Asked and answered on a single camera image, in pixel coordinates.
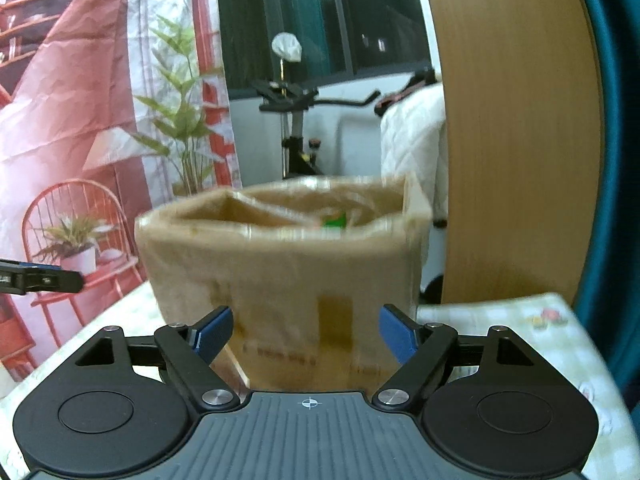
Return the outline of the brown cardboard box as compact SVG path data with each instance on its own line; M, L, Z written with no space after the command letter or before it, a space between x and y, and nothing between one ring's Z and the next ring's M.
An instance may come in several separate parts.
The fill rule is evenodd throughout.
M320 221L345 211L344 230ZM271 391L374 391L398 363L383 306L412 312L432 207L413 174L215 188L142 214L137 248L163 318L233 313L219 373Z

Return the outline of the green rice cracker bag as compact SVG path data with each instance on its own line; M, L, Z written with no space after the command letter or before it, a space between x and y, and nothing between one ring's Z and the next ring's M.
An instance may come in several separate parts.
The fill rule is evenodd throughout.
M320 226L327 229L342 229L347 226L348 219L345 211L337 212L336 214L328 214L324 216L320 221Z

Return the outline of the green checked tablecloth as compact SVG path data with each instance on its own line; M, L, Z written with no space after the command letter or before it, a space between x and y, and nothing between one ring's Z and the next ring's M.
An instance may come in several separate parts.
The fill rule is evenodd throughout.
M484 335L505 325L519 334L562 373L593 405L599 435L584 475L589 479L637 479L639 438L623 397L596 346L574 312L557 294L475 304L418 307L418 320L442 322L463 335ZM105 325L120 326L127 336L149 335L164 325L151 285L144 283L100 314L40 367L1 398L1 465L11 479L28 474L15 442L12 419L17 405L36 385Z

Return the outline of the red printed backdrop cloth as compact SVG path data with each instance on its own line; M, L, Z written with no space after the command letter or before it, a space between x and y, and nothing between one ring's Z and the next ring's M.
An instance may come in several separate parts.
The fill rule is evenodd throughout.
M218 0L1 0L1 253L86 280L2 297L2 389L144 282L140 214L239 183Z

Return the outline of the white quilted blanket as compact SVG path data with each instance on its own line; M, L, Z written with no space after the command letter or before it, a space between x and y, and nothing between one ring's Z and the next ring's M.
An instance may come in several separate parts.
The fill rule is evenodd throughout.
M436 224L448 221L449 171L444 86L430 84L392 104L381 119L381 174L414 172Z

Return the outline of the wooden board panel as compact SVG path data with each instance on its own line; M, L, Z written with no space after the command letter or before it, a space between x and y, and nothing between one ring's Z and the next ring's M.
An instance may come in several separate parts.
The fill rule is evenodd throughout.
M447 304L577 292L603 113L584 0L430 0L449 154Z

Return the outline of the white plastic bag cover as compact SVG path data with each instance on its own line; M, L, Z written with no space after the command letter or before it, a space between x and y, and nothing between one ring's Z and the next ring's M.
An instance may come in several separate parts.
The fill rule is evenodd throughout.
M303 47L298 38L290 32L279 32L272 38L271 50L280 60L287 63L300 63Z

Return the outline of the dark window frame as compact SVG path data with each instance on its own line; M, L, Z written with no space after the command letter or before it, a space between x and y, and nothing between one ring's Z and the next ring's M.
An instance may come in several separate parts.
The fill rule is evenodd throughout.
M432 62L420 0L219 0L222 55L232 98L285 75L303 87L408 72ZM279 32L303 47L300 63L271 50Z

